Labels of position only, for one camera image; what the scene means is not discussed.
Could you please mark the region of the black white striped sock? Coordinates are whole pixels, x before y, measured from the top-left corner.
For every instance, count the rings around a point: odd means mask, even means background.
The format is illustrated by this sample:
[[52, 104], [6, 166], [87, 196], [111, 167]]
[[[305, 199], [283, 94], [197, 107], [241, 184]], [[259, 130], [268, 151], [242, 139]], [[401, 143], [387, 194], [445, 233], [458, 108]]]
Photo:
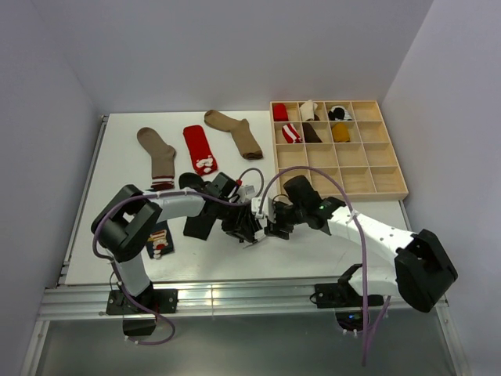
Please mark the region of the black white striped sock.
[[255, 245], [258, 245], [260, 243], [262, 243], [264, 240], [267, 239], [267, 235], [265, 233], [265, 230], [259, 230], [258, 232], [256, 232], [254, 234], [254, 240], [250, 243], [246, 243], [244, 246], [243, 246], [243, 249], [246, 249], [246, 248], [250, 248], [250, 247], [253, 247]]

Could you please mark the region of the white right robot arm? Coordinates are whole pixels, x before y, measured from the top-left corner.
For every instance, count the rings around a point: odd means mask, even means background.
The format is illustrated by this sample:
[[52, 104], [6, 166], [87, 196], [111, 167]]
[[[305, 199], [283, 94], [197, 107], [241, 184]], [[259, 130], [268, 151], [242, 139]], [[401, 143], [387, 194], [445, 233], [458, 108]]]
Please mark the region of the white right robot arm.
[[382, 306], [384, 298], [399, 297], [428, 313], [456, 282], [458, 273], [437, 235], [430, 230], [400, 230], [350, 209], [335, 197], [323, 198], [303, 176], [284, 185], [289, 203], [262, 196], [251, 202], [256, 218], [266, 219], [265, 234], [288, 239], [294, 227], [307, 224], [329, 236], [358, 244], [387, 264], [350, 266], [331, 284], [315, 286], [318, 308]]

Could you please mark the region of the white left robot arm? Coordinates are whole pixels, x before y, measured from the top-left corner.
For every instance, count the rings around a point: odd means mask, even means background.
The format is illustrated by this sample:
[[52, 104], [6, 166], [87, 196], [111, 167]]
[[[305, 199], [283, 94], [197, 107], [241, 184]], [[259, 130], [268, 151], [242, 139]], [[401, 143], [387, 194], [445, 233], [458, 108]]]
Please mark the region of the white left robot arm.
[[178, 191], [142, 191], [124, 186], [94, 219], [92, 246], [103, 247], [98, 258], [109, 261], [117, 282], [126, 291], [124, 303], [135, 313], [157, 309], [162, 301], [145, 271], [141, 252], [158, 259], [173, 248], [168, 220], [184, 218], [183, 234], [206, 240], [216, 221], [222, 231], [239, 242], [253, 244], [259, 221], [251, 203], [239, 192], [241, 183], [219, 173], [205, 181], [195, 173], [179, 178]]

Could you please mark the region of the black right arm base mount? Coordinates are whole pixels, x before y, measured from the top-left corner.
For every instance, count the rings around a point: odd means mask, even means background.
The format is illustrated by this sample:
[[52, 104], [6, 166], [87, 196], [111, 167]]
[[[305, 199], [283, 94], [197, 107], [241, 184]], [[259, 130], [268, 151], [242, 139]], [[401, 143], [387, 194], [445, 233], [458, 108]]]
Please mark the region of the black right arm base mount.
[[363, 333], [363, 319], [370, 320], [364, 313], [362, 296], [349, 284], [353, 275], [360, 271], [362, 264], [354, 264], [333, 283], [316, 284], [314, 292], [309, 296], [317, 309], [347, 309], [335, 313], [342, 333], [352, 333], [356, 338]]

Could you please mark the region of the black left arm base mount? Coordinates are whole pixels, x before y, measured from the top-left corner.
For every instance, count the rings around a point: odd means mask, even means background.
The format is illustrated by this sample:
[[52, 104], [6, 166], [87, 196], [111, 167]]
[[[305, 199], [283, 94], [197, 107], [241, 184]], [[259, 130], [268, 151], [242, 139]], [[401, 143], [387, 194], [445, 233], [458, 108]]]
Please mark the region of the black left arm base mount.
[[[159, 345], [175, 336], [175, 325], [167, 314], [176, 313], [177, 305], [177, 289], [157, 290], [150, 283], [143, 292], [134, 296], [118, 281], [117, 287], [110, 290], [105, 314], [122, 317], [122, 331], [127, 340], [138, 345]], [[170, 328], [165, 339], [149, 339], [162, 327]]]

